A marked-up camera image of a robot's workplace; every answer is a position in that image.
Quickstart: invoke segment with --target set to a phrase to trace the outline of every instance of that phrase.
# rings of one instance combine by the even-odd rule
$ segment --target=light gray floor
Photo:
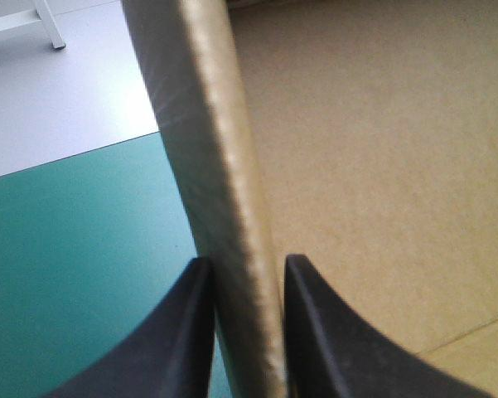
[[[80,10],[118,0],[47,0],[54,14]],[[0,16],[33,8],[31,0],[0,0]]]
[[[157,131],[120,2],[49,4],[63,51],[44,30],[0,42],[0,176]]]

